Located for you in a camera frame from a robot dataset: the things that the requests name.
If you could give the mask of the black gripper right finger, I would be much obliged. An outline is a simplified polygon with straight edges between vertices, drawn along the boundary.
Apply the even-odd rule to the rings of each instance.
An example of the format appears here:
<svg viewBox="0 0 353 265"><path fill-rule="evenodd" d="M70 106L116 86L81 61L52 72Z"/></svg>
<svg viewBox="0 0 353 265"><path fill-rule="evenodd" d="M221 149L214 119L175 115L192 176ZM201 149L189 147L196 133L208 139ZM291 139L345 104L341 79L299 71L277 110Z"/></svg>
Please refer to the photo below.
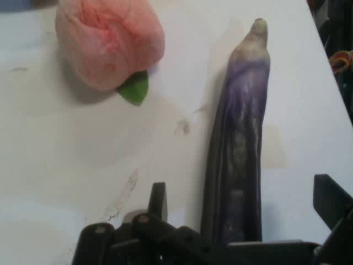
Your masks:
<svg viewBox="0 0 353 265"><path fill-rule="evenodd" d="M315 264L352 264L352 196L327 174L314 176L313 206L330 229Z"/></svg>

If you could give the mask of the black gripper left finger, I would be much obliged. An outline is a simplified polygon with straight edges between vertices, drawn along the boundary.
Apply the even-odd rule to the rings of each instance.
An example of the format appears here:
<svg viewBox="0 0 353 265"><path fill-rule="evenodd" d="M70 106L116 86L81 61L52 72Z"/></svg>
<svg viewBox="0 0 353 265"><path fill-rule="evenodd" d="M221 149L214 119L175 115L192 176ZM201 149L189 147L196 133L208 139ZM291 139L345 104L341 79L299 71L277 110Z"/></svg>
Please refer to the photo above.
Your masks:
<svg viewBox="0 0 353 265"><path fill-rule="evenodd" d="M225 247L207 242L187 226L167 223L164 182L154 183L147 211L119 228L101 222L85 227L72 264L225 264Z"/></svg>

